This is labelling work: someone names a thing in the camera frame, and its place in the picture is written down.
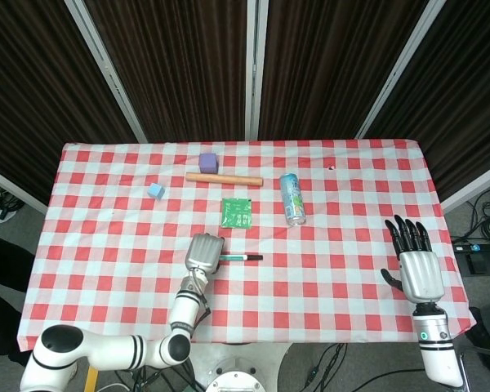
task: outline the green pouch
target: green pouch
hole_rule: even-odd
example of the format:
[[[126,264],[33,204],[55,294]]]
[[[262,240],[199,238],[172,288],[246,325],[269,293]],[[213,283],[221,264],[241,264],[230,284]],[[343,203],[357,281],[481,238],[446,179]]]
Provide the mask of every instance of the green pouch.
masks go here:
[[[250,229],[252,225],[252,203],[249,198],[224,198],[221,227]]]

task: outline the marker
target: marker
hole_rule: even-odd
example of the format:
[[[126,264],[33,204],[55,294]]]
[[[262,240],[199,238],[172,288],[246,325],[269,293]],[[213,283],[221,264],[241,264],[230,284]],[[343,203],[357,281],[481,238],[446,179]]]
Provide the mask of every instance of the marker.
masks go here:
[[[220,255],[221,261],[263,260],[263,255]]]

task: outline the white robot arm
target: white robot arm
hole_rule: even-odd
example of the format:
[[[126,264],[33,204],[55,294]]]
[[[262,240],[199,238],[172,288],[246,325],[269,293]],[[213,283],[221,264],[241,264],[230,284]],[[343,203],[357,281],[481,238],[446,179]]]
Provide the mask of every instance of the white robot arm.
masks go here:
[[[207,274],[218,266],[224,239],[196,234],[190,244],[180,290],[169,315],[171,334],[159,341],[141,336],[103,336],[69,325],[55,325],[38,338],[20,382],[21,392],[61,392],[67,386],[74,362],[87,357],[98,370],[137,369],[144,365],[169,368],[183,363],[190,352],[190,338],[204,304]]]
[[[414,225],[400,216],[394,218],[399,231],[389,220],[385,224],[392,235],[402,281],[392,278],[387,269],[381,270],[383,279],[416,304],[412,317],[426,375],[454,391],[465,390],[448,330],[448,316],[435,303],[444,295],[438,258],[420,222]]]

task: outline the wooden stick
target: wooden stick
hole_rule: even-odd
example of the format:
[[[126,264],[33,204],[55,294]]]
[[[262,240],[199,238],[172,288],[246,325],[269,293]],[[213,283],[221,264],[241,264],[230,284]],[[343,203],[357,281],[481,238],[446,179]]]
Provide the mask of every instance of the wooden stick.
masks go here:
[[[190,172],[185,175],[185,179],[187,181],[216,182],[217,184],[263,185],[263,178],[261,177],[224,176],[221,174]]]

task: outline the brown curtain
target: brown curtain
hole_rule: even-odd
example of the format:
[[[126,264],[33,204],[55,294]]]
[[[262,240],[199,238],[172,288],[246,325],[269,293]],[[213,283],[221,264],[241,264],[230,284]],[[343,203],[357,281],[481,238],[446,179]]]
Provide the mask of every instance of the brown curtain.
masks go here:
[[[242,140],[247,0],[87,0],[149,140]]]
[[[0,0],[0,173],[43,203],[66,142],[136,142],[64,2]]]
[[[259,138],[353,138],[426,1],[269,1]]]
[[[442,200],[490,169],[490,1],[444,5],[365,137],[419,140]]]

